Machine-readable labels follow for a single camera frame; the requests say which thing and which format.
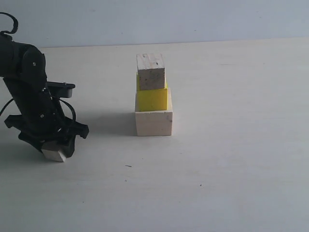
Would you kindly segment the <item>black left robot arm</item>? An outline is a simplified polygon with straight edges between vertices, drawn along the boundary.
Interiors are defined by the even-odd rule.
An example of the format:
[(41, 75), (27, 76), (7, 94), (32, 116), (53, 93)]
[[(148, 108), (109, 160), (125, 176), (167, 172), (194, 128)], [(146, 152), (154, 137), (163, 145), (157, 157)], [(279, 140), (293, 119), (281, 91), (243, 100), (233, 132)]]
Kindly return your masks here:
[(0, 76), (20, 111), (9, 115), (5, 125), (18, 129), (18, 138), (39, 152), (54, 150), (69, 158), (75, 151), (76, 136), (85, 139), (89, 128), (76, 121), (69, 103), (71, 118), (61, 107), (64, 99), (72, 97), (75, 84), (48, 81), (45, 68), (45, 55), (38, 48), (0, 35)]

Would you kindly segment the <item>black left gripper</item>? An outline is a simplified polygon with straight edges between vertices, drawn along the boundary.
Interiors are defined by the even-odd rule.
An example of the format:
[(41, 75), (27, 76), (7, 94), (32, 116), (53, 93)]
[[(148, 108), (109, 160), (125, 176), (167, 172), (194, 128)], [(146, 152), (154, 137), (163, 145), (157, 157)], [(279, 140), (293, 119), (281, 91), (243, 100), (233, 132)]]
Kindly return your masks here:
[(42, 153), (46, 142), (55, 141), (66, 158), (75, 151), (75, 138), (85, 139), (89, 134), (86, 124), (77, 122), (76, 111), (71, 104), (51, 95), (47, 106), (36, 107), (29, 104), (19, 115), (9, 115), (4, 123), (8, 128), (20, 131), (18, 139)]

